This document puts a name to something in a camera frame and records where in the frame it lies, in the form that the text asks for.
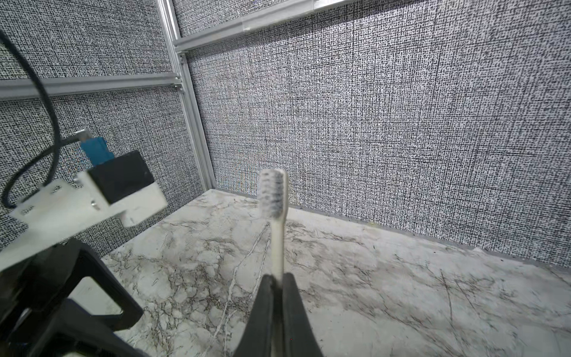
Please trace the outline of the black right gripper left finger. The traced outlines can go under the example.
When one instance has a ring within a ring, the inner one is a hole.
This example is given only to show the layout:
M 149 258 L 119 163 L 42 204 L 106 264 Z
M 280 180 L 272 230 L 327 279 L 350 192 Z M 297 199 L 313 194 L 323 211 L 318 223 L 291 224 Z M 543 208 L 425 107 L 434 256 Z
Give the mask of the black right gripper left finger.
M 260 281 L 254 305 L 234 357 L 270 357 L 277 316 L 277 286 L 271 275 Z

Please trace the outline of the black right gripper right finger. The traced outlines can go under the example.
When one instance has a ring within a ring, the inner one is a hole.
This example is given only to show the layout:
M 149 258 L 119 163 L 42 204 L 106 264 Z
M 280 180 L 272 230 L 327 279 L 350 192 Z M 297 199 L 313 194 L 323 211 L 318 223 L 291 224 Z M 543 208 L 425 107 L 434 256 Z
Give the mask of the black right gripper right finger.
M 292 273 L 283 276 L 282 306 L 285 356 L 323 357 Z

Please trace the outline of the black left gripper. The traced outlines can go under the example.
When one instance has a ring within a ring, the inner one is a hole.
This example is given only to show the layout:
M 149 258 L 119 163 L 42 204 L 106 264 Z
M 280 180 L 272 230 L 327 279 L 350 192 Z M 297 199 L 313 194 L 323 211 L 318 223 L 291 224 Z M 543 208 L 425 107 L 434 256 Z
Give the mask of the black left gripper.
M 121 309 L 92 315 L 70 294 L 91 278 Z M 70 239 L 1 271 L 2 356 L 144 356 L 116 336 L 144 311 L 87 244 Z

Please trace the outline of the grey toothbrush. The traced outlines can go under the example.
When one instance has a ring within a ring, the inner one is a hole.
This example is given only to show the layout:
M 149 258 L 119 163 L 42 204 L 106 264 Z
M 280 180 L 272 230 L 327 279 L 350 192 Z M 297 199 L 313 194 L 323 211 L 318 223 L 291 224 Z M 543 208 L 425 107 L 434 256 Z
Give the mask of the grey toothbrush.
M 285 268 L 285 224 L 288 214 L 288 175 L 281 169 L 260 172 L 258 201 L 261 216 L 271 229 L 272 278 L 274 278 L 274 316 L 272 327 L 272 356 L 284 356 L 282 291 Z

